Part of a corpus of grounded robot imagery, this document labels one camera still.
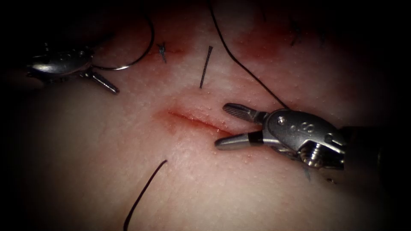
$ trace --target skin incision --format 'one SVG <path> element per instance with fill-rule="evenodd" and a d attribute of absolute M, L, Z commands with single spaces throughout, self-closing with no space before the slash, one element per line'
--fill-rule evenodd
<path fill-rule="evenodd" d="M 16 107 L 14 142 L 26 141 L 16 146 L 22 203 L 33 225 L 121 230 L 164 160 L 128 230 L 373 230 L 386 222 L 383 201 L 325 187 L 316 169 L 269 147 L 216 149 L 219 138 L 261 129 L 224 112 L 224 104 L 269 113 L 283 106 L 228 55 L 206 1 L 150 4 L 148 54 L 124 70 L 94 69 L 118 95 L 76 78 Z M 229 51 L 290 109 L 337 128 L 389 119 L 386 76 L 367 46 L 338 30 L 336 12 L 211 4 Z M 114 32 L 94 49 L 93 64 L 131 63 L 151 40 L 139 6 L 96 13 L 62 36 L 91 41 Z"/>

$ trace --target pink skin surface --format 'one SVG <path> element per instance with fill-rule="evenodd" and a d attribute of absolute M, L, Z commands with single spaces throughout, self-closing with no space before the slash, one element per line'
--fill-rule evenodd
<path fill-rule="evenodd" d="M 46 87 L 20 107 L 21 138 L 28 140 L 21 147 L 25 203 L 33 221 L 53 230 L 120 230 L 167 159 L 129 230 L 375 229 L 384 222 L 381 201 L 323 187 L 315 169 L 309 181 L 302 164 L 268 147 L 217 150 L 216 139 L 259 129 L 225 113 L 225 103 L 267 112 L 282 106 L 229 57 L 206 3 L 148 9 L 155 28 L 149 54 L 122 71 L 97 71 L 119 95 L 76 79 Z M 267 4 L 264 22 L 251 2 L 217 1 L 213 9 L 232 54 L 291 109 L 336 127 L 378 126 L 388 118 L 382 72 L 371 67 L 366 49 L 332 30 L 333 12 Z M 303 28 L 294 47 L 290 13 Z M 103 23 L 108 18 L 111 26 Z M 147 48 L 150 29 L 138 11 L 119 7 L 99 19 L 101 25 L 85 21 L 76 28 L 84 38 L 115 28 L 115 37 L 95 50 L 95 64 L 121 66 Z M 319 21 L 329 32 L 322 47 Z M 163 42 L 166 64 L 156 45 Z"/>

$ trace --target metal screw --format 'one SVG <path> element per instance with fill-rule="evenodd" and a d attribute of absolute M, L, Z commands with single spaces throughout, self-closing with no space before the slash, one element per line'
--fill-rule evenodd
<path fill-rule="evenodd" d="M 325 135 L 324 141 L 326 143 L 331 143 L 333 141 L 333 136 L 331 134 Z"/>
<path fill-rule="evenodd" d="M 283 116 L 280 116 L 277 118 L 277 124 L 282 126 L 286 123 L 286 118 L 284 118 Z"/>

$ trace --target black suture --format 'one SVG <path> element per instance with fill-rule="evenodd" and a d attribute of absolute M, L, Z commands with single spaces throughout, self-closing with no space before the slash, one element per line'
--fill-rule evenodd
<path fill-rule="evenodd" d="M 265 17 L 264 7 L 262 6 L 262 3 L 260 3 L 260 9 L 261 9 L 263 21 L 267 22 L 267 18 Z"/>
<path fill-rule="evenodd" d="M 160 163 L 160 165 L 156 168 L 156 170 L 154 171 L 154 173 L 151 175 L 149 181 L 147 181 L 146 185 L 144 186 L 143 190 L 140 192 L 140 195 L 138 196 L 136 202 L 134 202 L 133 206 L 130 209 L 130 212 L 127 215 L 127 218 L 124 221 L 124 225 L 123 225 L 123 230 L 127 231 L 128 229 L 128 225 L 130 224 L 130 220 L 131 220 L 131 216 L 133 215 L 134 209 L 136 208 L 138 202 L 140 201 L 141 197 L 143 196 L 143 194 L 145 193 L 145 191 L 147 190 L 147 188 L 149 187 L 151 181 L 153 180 L 154 176 L 157 174 L 157 172 L 161 169 L 161 167 L 167 163 L 167 160 L 163 160 L 163 162 Z"/>
<path fill-rule="evenodd" d="M 153 23 L 151 22 L 150 18 L 149 18 L 144 12 L 143 12 L 143 16 L 144 16 L 144 18 L 147 20 L 147 22 L 148 22 L 148 24 L 149 24 L 149 27 L 150 27 L 150 30 L 151 30 L 151 40 L 150 40 L 150 44 L 149 44 L 149 46 L 147 47 L 146 51 L 140 56 L 140 58 L 136 59 L 136 60 L 133 61 L 132 63 L 129 63 L 129 64 L 125 65 L 125 66 L 121 66 L 121 67 L 118 67 L 118 68 L 101 67 L 101 66 L 98 66 L 98 65 L 92 65 L 92 67 L 98 68 L 98 69 L 104 70 L 104 71 L 118 71 L 118 70 L 125 69 L 124 67 L 127 67 L 127 68 L 128 68 L 128 67 L 136 64 L 137 62 L 139 62 L 141 59 L 143 59 L 143 58 L 149 53 L 151 47 L 152 47 L 153 44 L 154 44 L 154 26 L 153 26 Z"/>
<path fill-rule="evenodd" d="M 200 81 L 200 89 L 203 88 L 203 82 L 204 82 L 204 77 L 206 76 L 206 69 L 208 65 L 208 60 L 210 59 L 211 51 L 213 50 L 212 46 L 208 46 L 208 53 L 207 53 L 207 58 L 205 60 L 205 65 L 203 69 L 203 75 L 201 76 L 201 81 Z"/>
<path fill-rule="evenodd" d="M 255 81 L 257 81 L 272 97 L 274 97 L 275 100 L 277 100 L 277 102 L 279 102 L 285 109 L 290 109 L 285 103 L 283 103 L 280 98 L 278 98 L 265 84 L 263 84 L 263 82 L 261 82 L 261 80 L 259 80 L 250 70 L 248 70 L 244 65 L 242 65 L 234 56 L 233 54 L 230 52 L 230 50 L 228 49 L 226 43 L 224 42 L 223 39 L 223 35 L 221 34 L 220 29 L 218 28 L 217 25 L 217 20 L 215 19 L 214 16 L 214 12 L 213 12 L 213 8 L 211 6 L 211 2 L 210 0 L 207 0 L 208 3 L 208 7 L 210 8 L 210 12 L 211 12 L 211 17 L 213 18 L 214 21 L 214 25 L 215 25 L 215 29 L 217 29 L 217 33 L 221 39 L 221 42 L 223 43 L 224 48 L 226 49 L 228 55 L 231 57 L 231 59 L 233 59 L 234 62 L 236 62 L 240 67 L 242 67 L 249 75 L 251 75 L 251 77 L 253 79 L 255 79 Z"/>

